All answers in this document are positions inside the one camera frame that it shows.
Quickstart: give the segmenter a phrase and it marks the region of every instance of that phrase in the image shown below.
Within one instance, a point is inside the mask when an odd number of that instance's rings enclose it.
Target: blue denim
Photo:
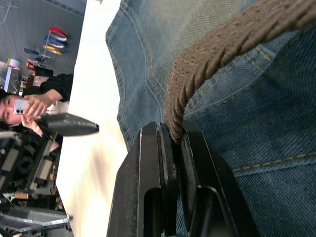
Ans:
[[[166,78],[177,56],[251,2],[122,0],[106,43],[128,149],[141,127],[163,121]],[[316,233],[315,39],[314,24],[234,58],[185,110],[233,169],[263,236]],[[181,208],[177,236],[187,236]]]

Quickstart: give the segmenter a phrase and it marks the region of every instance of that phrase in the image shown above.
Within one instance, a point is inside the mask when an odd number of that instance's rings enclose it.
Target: hand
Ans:
[[[36,117],[45,114],[47,108],[55,102],[47,94],[27,95],[24,99],[29,100],[23,110],[23,114],[27,117]]]
[[[40,137],[43,136],[43,131],[41,130],[40,126],[38,126],[32,118],[25,118],[24,116],[22,116],[21,121],[23,126],[33,130],[33,132],[35,132]]]

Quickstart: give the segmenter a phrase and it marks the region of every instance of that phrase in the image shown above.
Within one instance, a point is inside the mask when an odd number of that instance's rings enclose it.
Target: woman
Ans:
[[[52,111],[56,110],[56,108],[62,108],[62,110],[59,109],[60,112],[68,110],[73,77],[73,74],[60,74],[56,77],[51,77],[40,86],[27,88],[22,96],[0,90],[0,127],[8,129],[9,127],[22,125],[31,129],[37,135],[42,136],[42,130],[36,124],[35,118],[38,115],[46,113],[47,110]],[[16,115],[13,111],[14,102],[17,99],[29,101],[23,111],[23,116]],[[58,146],[59,144],[55,142],[52,145],[51,151],[55,150]]]

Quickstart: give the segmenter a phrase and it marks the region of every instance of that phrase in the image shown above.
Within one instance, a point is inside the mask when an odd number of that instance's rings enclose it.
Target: yellow stitching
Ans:
[[[191,110],[189,110],[189,112],[191,112],[192,110],[194,110],[194,108],[195,108],[196,106],[198,106],[198,105],[201,103],[202,99],[208,94],[209,90],[212,89],[212,88],[220,81],[220,79],[223,78],[223,76],[225,76],[231,69],[234,68],[234,66],[236,65],[236,63],[238,62],[238,60],[239,60],[240,57],[241,57],[241,56],[238,56],[238,57],[237,57],[237,59],[236,59],[236,61],[233,63],[233,65],[232,65],[224,74],[222,74],[222,75],[214,82],[214,84],[205,92],[205,94],[200,98],[200,100],[196,103],[196,105],[194,105],[194,107],[193,107]]]
[[[295,39],[293,39],[292,41],[290,41],[290,42],[286,45],[285,49],[283,49],[282,52],[280,52],[280,53],[278,54],[278,57],[279,57],[280,55],[282,55],[284,52],[286,52],[286,51],[288,50],[288,48],[289,48],[292,44],[294,44],[299,38],[301,38],[304,34],[306,34],[307,32],[309,32],[311,28],[312,28],[311,26],[307,27],[302,33],[300,33],[298,36],[296,36]],[[223,105],[223,104],[225,104],[225,103],[227,103],[227,102],[229,102],[229,101],[235,99],[235,97],[237,97],[237,96],[243,94],[244,92],[246,92],[246,91],[248,91],[248,90],[251,90],[251,89],[254,88],[262,79],[264,79],[265,76],[266,76],[266,75],[262,75],[257,81],[255,81],[255,82],[254,82],[252,85],[250,85],[249,87],[244,88],[243,90],[239,91],[237,94],[233,95],[232,97],[230,97],[230,98],[228,98],[228,99],[226,99],[226,100],[224,100],[224,101],[221,101],[221,102],[218,103],[218,104],[213,105],[213,107],[217,107],[217,106]],[[192,113],[192,114],[188,114],[187,116],[198,115],[198,114],[200,114],[200,113],[205,112],[205,111],[208,110],[209,108],[211,108],[211,106],[207,106],[205,109],[203,109],[203,110],[201,110],[201,111],[197,111],[197,112]]]
[[[296,158],[303,158],[303,157],[309,157],[309,156],[316,156],[316,152],[310,152],[310,153],[300,154],[300,155],[297,155],[297,156],[295,156],[295,157],[296,157]],[[273,160],[273,161],[266,162],[266,163],[263,163],[263,164],[255,164],[255,165],[251,165],[251,166],[244,166],[244,167],[242,167],[242,168],[233,169],[233,172],[238,172],[238,171],[241,171],[242,169],[243,169],[243,170],[248,170],[248,169],[258,168],[258,167],[260,167],[260,166],[268,166],[268,165],[270,165],[271,163],[281,163],[281,162],[285,162],[285,161],[289,161],[289,160],[293,160],[293,159],[294,159],[294,157],[288,157],[288,158],[285,158],[285,159]]]
[[[124,5],[127,5],[129,3],[130,0],[126,0],[124,3]]]
[[[111,33],[110,33],[110,35],[109,35],[109,38],[108,38],[109,42],[110,42],[110,40],[112,39],[113,34],[117,31],[117,27],[121,24],[121,22],[122,22],[122,20],[123,20],[123,16],[124,16],[124,14],[120,17],[118,23],[117,23],[117,24],[114,26],[114,28],[112,29],[112,31],[111,31]]]
[[[115,62],[118,64],[119,73],[121,74],[121,76],[122,76],[122,78],[123,78],[123,81],[124,81],[123,84],[125,84],[125,78],[124,78],[124,74],[123,74],[123,72],[122,72],[121,66],[120,66],[120,64],[119,64],[119,62],[118,62],[118,60],[117,60],[117,58],[115,57],[115,55],[113,54],[113,52],[112,52],[112,50],[111,50],[110,48],[109,48],[109,51],[110,51],[110,53],[113,55]],[[124,116],[122,116],[122,117],[123,117],[124,123],[125,123],[125,125],[126,125],[126,127],[127,127],[127,130],[128,130],[127,132],[129,133],[129,136],[130,136],[131,138],[133,138],[133,134],[132,134],[132,132],[131,132],[129,126],[127,125],[127,123],[126,123],[126,121],[125,121],[125,117],[124,117]]]
[[[296,156],[297,158],[303,158],[303,157],[305,157],[305,156],[307,156],[307,154],[301,154],[301,155],[298,155],[298,156]]]
[[[268,62],[271,62],[271,58],[269,58],[258,46],[256,47],[256,49]]]
[[[138,22],[138,19],[137,19],[137,17],[136,17],[136,14],[133,12],[132,8],[130,8],[130,7],[129,7],[128,5],[126,5],[126,4],[125,4],[125,6],[133,13],[133,15],[135,16],[135,20]],[[156,79],[156,81],[158,82],[158,84],[161,86],[162,91],[165,93],[163,86],[160,84],[159,80],[158,80],[158,79],[155,77],[155,75],[154,75],[154,70],[153,70],[153,68],[154,68],[154,67],[153,67],[153,57],[152,57],[150,48],[148,47],[148,43],[147,43],[147,41],[146,41],[146,39],[145,39],[144,36],[142,36],[142,39],[145,41],[146,48],[148,49],[149,55],[150,55],[150,67],[149,67],[149,69],[150,69],[150,71],[152,72],[153,77]]]
[[[217,70],[217,72],[212,76],[212,78],[215,76],[215,75],[217,75],[217,74],[219,74],[221,71],[222,71],[222,69],[223,68],[220,68],[219,70]],[[205,82],[203,85],[202,85],[202,87],[201,87],[201,89],[198,91],[198,93],[194,96],[194,100],[192,100],[192,101],[189,101],[188,102],[188,104],[187,104],[187,106],[189,107],[191,104],[193,104],[193,102],[195,102],[197,99],[198,99],[198,96],[202,93],[202,92],[204,92],[206,89],[207,89],[207,83]]]
[[[129,17],[132,18],[132,16],[126,11],[126,9],[122,8],[122,10],[123,10]],[[146,59],[147,59],[147,61],[148,61],[148,54],[147,54],[146,50],[144,50],[144,53],[146,54]],[[153,87],[155,88],[156,92],[158,93],[159,97],[160,97],[161,100],[163,101],[163,98],[162,98],[161,94],[159,93],[159,91],[158,91],[157,87],[155,86],[155,84],[154,84],[150,79],[148,79],[148,80],[151,82],[151,84],[152,84]]]
[[[263,72],[262,68],[260,68],[260,67],[258,66],[258,64],[256,64],[256,63],[248,56],[248,54],[245,53],[244,55],[246,56],[246,58],[247,58],[257,69],[259,69],[260,71]]]
[[[284,160],[292,160],[292,159],[294,159],[294,157],[288,157],[288,158],[286,158]]]

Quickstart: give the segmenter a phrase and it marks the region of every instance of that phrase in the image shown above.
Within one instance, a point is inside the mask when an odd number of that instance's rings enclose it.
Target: white phone case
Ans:
[[[23,110],[28,102],[29,102],[28,100],[20,100],[20,99],[15,100],[14,108],[13,108],[14,113],[16,115],[23,115]]]

